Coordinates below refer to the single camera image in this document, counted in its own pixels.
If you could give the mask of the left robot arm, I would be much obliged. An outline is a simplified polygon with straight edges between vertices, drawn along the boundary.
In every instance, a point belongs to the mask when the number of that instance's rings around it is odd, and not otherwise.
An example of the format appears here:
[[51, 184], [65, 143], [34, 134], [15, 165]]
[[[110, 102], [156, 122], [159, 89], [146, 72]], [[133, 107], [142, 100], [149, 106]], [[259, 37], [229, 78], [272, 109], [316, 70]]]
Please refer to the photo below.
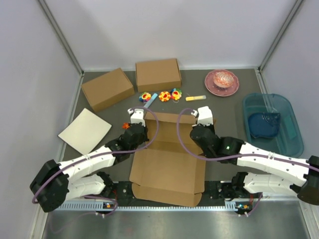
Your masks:
[[49, 213], [68, 200], [90, 195], [109, 197], [114, 183], [102, 169], [127, 160], [149, 140], [147, 132], [144, 123], [131, 123], [118, 138], [87, 155], [59, 163], [47, 161], [30, 184], [32, 203]]

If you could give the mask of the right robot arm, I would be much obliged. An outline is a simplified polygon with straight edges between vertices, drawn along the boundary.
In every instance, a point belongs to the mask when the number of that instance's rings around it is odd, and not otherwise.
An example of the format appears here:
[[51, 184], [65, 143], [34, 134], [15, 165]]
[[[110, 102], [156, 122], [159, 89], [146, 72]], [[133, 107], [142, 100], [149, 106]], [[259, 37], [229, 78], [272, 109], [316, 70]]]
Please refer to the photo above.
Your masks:
[[319, 158], [279, 155], [233, 137], [218, 137], [212, 125], [194, 125], [190, 138], [202, 150], [199, 159], [260, 170], [263, 174], [237, 173], [232, 179], [236, 196], [277, 193], [319, 204]]

